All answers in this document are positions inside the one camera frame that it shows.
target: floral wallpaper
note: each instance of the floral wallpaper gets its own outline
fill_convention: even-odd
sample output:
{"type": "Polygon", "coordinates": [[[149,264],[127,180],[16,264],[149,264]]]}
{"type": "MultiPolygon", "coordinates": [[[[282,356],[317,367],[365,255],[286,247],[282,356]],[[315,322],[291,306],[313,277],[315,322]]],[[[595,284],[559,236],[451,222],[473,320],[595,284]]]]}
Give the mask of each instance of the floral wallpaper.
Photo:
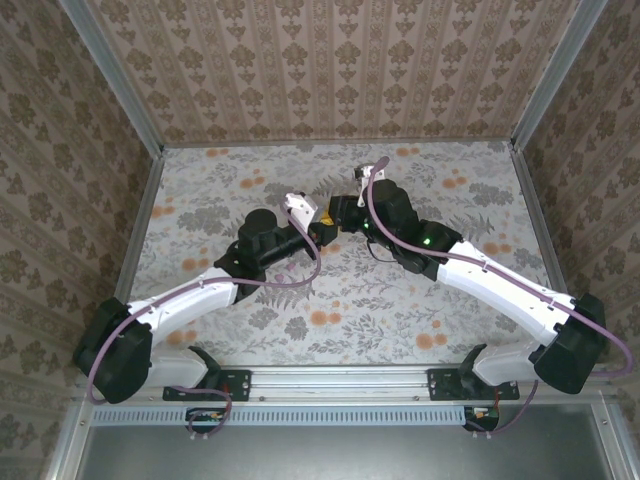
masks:
{"type": "MultiPolygon", "coordinates": [[[[275,211],[284,225],[277,206],[287,192],[300,189],[321,208],[331,195],[355,193],[353,168],[383,155],[392,158],[388,178],[408,191],[422,218],[547,283],[506,142],[168,149],[133,297],[161,293],[211,266],[255,208],[275,211]]],[[[312,267],[300,252],[267,275],[293,282],[312,267]]],[[[415,364],[459,362],[478,343],[526,337],[475,298],[376,261],[363,236],[341,233],[322,250],[312,286],[260,289],[173,332],[165,347],[195,344],[227,365],[415,364]]]]}
{"type": "Polygon", "coordinates": [[[60,5],[0,2],[0,478],[46,470],[149,164],[60,5]]]}
{"type": "Polygon", "coordinates": [[[90,0],[169,145],[510,136],[579,0],[90,0]]]}
{"type": "MultiPolygon", "coordinates": [[[[605,301],[640,358],[640,2],[611,0],[525,158],[572,293],[605,301]]],[[[620,397],[640,440],[640,374],[620,397]]]]}

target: cable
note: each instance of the cable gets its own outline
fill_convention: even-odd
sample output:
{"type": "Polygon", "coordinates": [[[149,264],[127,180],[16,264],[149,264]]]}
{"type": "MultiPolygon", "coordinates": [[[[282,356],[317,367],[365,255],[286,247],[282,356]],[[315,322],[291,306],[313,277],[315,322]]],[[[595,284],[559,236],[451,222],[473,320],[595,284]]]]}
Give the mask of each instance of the cable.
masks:
{"type": "Polygon", "coordinates": [[[373,253],[373,250],[371,249],[371,242],[369,240],[367,240],[367,250],[369,250],[369,253],[373,257],[373,259],[377,260],[380,263],[398,263],[395,260],[382,260],[381,258],[376,257],[375,253],[373,253]]]}
{"type": "Polygon", "coordinates": [[[293,282],[293,283],[275,283],[275,282],[259,282],[257,280],[248,280],[246,278],[230,278],[230,277],[217,277],[217,278],[209,278],[206,280],[203,280],[202,282],[196,282],[196,283],[192,283],[190,285],[186,285],[182,288],[179,288],[178,290],[171,292],[168,295],[165,295],[162,298],[159,298],[158,300],[156,300],[155,302],[147,305],[146,307],[138,310],[137,312],[135,312],[133,315],[129,316],[128,318],[126,318],[120,325],[118,325],[113,332],[111,332],[111,335],[109,335],[109,337],[107,337],[107,340],[102,344],[102,347],[100,348],[100,350],[98,351],[98,354],[96,355],[96,359],[93,362],[93,365],[91,366],[91,370],[89,371],[89,375],[87,376],[87,398],[89,399],[89,401],[94,404],[94,405],[102,405],[104,403],[106,403],[106,400],[99,400],[97,398],[95,398],[93,396],[93,383],[96,379],[96,373],[98,372],[98,367],[100,366],[100,363],[102,362],[102,359],[104,358],[104,356],[106,355],[107,351],[109,350],[109,347],[111,347],[111,344],[115,341],[116,338],[118,338],[118,335],[120,335],[122,333],[122,331],[127,328],[133,321],[137,320],[138,318],[140,318],[142,315],[144,315],[145,313],[151,311],[154,308],[158,308],[159,306],[161,306],[162,304],[168,302],[169,300],[174,299],[177,296],[182,295],[183,293],[186,293],[190,290],[194,290],[196,288],[202,288],[202,286],[204,285],[213,285],[215,283],[227,283],[227,282],[233,282],[235,284],[242,284],[242,285],[256,285],[259,287],[272,287],[272,288],[298,288],[298,287],[302,287],[304,285],[307,285],[308,283],[311,283],[319,274],[320,274],[320,268],[321,268],[321,260],[320,260],[320,251],[318,250],[318,247],[316,247],[315,242],[313,241],[313,239],[307,234],[307,232],[304,230],[304,228],[302,228],[302,226],[298,223],[298,221],[293,218],[291,216],[291,214],[287,211],[284,203],[280,205],[280,210],[282,210],[282,213],[284,213],[285,217],[287,217],[287,220],[295,227],[296,230],[298,230],[298,233],[300,233],[300,235],[302,235],[302,238],[305,239],[305,241],[309,244],[309,247],[311,248],[311,251],[313,252],[314,256],[316,257],[316,269],[314,270],[314,272],[311,274],[311,276],[305,280],[301,280],[299,282],[293,282]]]}
{"type": "MultiPolygon", "coordinates": [[[[382,157],[380,160],[378,160],[376,162],[375,166],[373,167],[373,170],[371,170],[370,181],[369,181],[369,184],[367,185],[367,203],[368,203],[369,213],[371,214],[371,218],[375,222],[375,224],[378,227],[378,229],[380,229],[380,231],[389,240],[391,240],[396,245],[398,245],[398,246],[400,246],[400,247],[402,247],[402,248],[404,248],[406,250],[409,250],[411,252],[421,253],[423,255],[429,255],[429,256],[432,256],[432,257],[449,258],[451,260],[460,260],[462,262],[467,262],[467,263],[471,263],[473,265],[477,265],[479,267],[482,267],[484,270],[487,270],[487,271],[489,271],[491,273],[494,273],[494,274],[498,275],[500,278],[502,278],[504,280],[507,280],[508,282],[512,283],[513,285],[516,285],[517,287],[521,288],[525,292],[533,295],[536,298],[539,298],[543,302],[545,302],[545,303],[547,303],[549,305],[552,304],[553,299],[551,297],[536,291],[535,289],[531,288],[529,285],[521,282],[517,278],[514,278],[511,275],[509,275],[509,273],[507,273],[507,272],[505,272],[505,271],[503,271],[503,270],[501,270],[499,268],[496,268],[493,265],[486,265],[481,260],[478,260],[478,259],[473,258],[473,257],[468,257],[466,255],[460,255],[460,254],[457,254],[457,253],[449,253],[449,252],[438,252],[436,250],[429,250],[429,249],[426,249],[426,248],[419,248],[419,247],[416,247],[416,246],[411,245],[409,243],[403,242],[402,240],[400,240],[399,238],[394,236],[383,225],[383,223],[380,220],[380,217],[378,217],[378,214],[376,213],[375,207],[373,205],[373,184],[375,183],[373,181],[373,179],[375,178],[376,174],[380,170],[384,169],[384,167],[386,167],[388,164],[389,164],[389,157],[384,156],[384,157],[382,157]]],[[[629,349],[629,347],[622,340],[620,340],[618,337],[616,337],[613,333],[609,332],[606,328],[601,327],[600,325],[598,325],[597,323],[595,323],[592,320],[588,319],[587,317],[585,317],[581,313],[578,313],[575,310],[572,310],[572,309],[570,309],[568,307],[565,307],[562,304],[554,303],[552,308],[557,308],[561,312],[564,312],[567,315],[575,318],[576,320],[579,320],[580,322],[584,323],[588,327],[590,327],[593,330],[595,330],[596,332],[598,332],[600,335],[603,335],[604,337],[608,338],[612,343],[614,343],[618,348],[620,348],[620,350],[622,350],[622,353],[624,354],[625,359],[626,359],[626,364],[625,364],[624,367],[622,367],[622,368],[620,368],[618,370],[613,370],[613,371],[593,372],[592,373],[593,376],[596,376],[596,377],[622,377],[624,375],[630,374],[633,371],[633,364],[634,364],[633,353],[631,353],[631,350],[629,349]]]]}
{"type": "Polygon", "coordinates": [[[480,425],[478,425],[477,423],[471,420],[467,420],[467,424],[471,425],[474,428],[477,428],[481,432],[485,432],[487,434],[487,437],[504,433],[507,430],[509,430],[511,427],[513,427],[518,422],[518,420],[520,420],[520,417],[524,415],[524,412],[527,410],[527,408],[531,404],[531,400],[533,400],[533,397],[535,396],[537,390],[538,390],[538,380],[535,380],[533,382],[533,387],[531,388],[531,392],[529,393],[529,396],[522,404],[522,408],[518,411],[515,417],[513,417],[506,425],[503,425],[502,427],[496,428],[495,430],[488,432],[487,430],[482,428],[480,425]]]}
{"type": "MultiPolygon", "coordinates": [[[[222,419],[220,420],[218,425],[216,425],[213,428],[213,430],[211,430],[210,432],[207,432],[207,435],[213,435],[214,433],[218,432],[222,428],[222,426],[227,422],[227,420],[229,420],[229,417],[231,416],[231,407],[233,402],[231,401],[231,395],[229,395],[227,392],[223,392],[222,390],[215,390],[213,388],[185,388],[180,386],[172,386],[170,388],[173,388],[174,390],[178,390],[179,392],[184,392],[184,393],[211,393],[211,394],[223,397],[227,401],[227,406],[225,407],[225,411],[222,419]]],[[[195,435],[196,435],[196,432],[193,430],[193,421],[195,420],[196,417],[209,411],[211,410],[207,408],[203,408],[201,410],[191,412],[191,416],[189,417],[189,424],[187,425],[187,429],[191,434],[191,438],[195,438],[195,435]]]]}

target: yellow component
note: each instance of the yellow component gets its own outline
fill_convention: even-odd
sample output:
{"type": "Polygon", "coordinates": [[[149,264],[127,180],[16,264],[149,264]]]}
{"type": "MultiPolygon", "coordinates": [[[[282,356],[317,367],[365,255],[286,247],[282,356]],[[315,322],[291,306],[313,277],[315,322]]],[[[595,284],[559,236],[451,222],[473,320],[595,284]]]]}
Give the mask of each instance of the yellow component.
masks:
{"type": "Polygon", "coordinates": [[[327,225],[329,227],[333,225],[333,220],[331,220],[328,210],[325,210],[324,213],[322,214],[322,218],[320,218],[320,223],[327,225]]]}

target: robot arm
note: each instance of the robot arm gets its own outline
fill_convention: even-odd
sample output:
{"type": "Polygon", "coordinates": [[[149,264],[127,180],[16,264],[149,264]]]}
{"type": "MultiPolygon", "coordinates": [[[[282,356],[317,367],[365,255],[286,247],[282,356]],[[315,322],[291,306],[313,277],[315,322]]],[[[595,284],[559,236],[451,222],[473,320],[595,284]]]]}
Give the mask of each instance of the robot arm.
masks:
{"type": "Polygon", "coordinates": [[[371,181],[371,165],[356,168],[360,196],[332,197],[329,215],[346,232],[361,232],[368,242],[387,248],[406,270],[441,281],[477,297],[521,325],[531,340],[504,346],[479,345],[467,356],[460,369],[468,388],[497,386],[513,380],[544,380],[565,393],[578,393],[605,346],[597,332],[586,327],[553,305],[564,305],[604,326],[602,302],[591,295],[580,300],[537,285],[503,267],[476,249],[449,227],[419,220],[407,192],[378,172],[373,202],[383,225],[404,242],[437,252],[459,254],[478,260],[477,266],[462,260],[428,256],[404,249],[387,238],[370,217],[363,192],[371,181]],[[499,267],[524,282],[532,291],[553,299],[547,305],[487,268],[499,267]]]}
{"type": "MultiPolygon", "coordinates": [[[[286,206],[318,248],[337,236],[337,227],[312,222],[318,207],[304,194],[288,194],[286,206]]],[[[213,267],[176,288],[146,300],[123,305],[115,298],[103,302],[73,354],[74,363],[89,376],[98,352],[107,338],[131,312],[147,309],[127,326],[100,362],[94,385],[110,403],[119,403],[145,387],[199,385],[211,369],[219,368],[204,351],[155,349],[171,332],[203,314],[242,301],[258,285],[236,285],[219,280],[241,278],[264,282],[265,271],[274,263],[306,249],[307,240],[293,225],[278,227],[270,210],[250,212],[238,230],[238,240],[214,262],[213,267]]]]}

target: floral tablecloth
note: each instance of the floral tablecloth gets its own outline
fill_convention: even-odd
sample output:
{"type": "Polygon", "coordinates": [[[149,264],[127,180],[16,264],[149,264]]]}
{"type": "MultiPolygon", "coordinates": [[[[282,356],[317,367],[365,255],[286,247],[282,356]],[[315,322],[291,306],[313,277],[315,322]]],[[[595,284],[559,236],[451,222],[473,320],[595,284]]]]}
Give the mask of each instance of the floral tablecloth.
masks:
{"type": "MultiPolygon", "coordinates": [[[[272,209],[284,225],[277,206],[287,192],[311,194],[321,208],[331,195],[356,193],[353,168],[383,155],[392,160],[387,178],[408,191],[421,218],[453,227],[497,261],[547,283],[505,142],[169,149],[133,298],[209,267],[255,208],[272,209]]],[[[415,364],[459,362],[478,343],[526,337],[475,298],[374,260],[361,235],[341,233],[322,261],[311,286],[260,289],[172,333],[166,348],[195,344],[227,365],[415,364]]],[[[301,280],[312,268],[299,253],[268,278],[301,280]]]]}

